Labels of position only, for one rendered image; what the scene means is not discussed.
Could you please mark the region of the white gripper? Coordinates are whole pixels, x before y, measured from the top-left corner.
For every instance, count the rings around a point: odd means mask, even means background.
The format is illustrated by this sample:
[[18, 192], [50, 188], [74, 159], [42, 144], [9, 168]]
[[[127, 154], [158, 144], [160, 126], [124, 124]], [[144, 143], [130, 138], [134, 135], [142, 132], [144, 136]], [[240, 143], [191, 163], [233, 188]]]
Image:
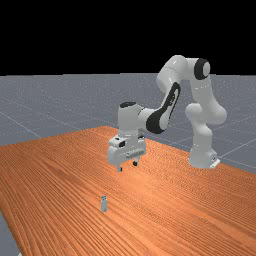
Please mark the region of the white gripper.
[[[117, 166], [117, 171], [122, 172], [123, 162], [138, 159], [146, 153], [146, 141], [143, 134], [120, 137], [116, 135], [108, 141], [108, 162]], [[134, 160], [133, 166], [138, 166], [139, 161]]]

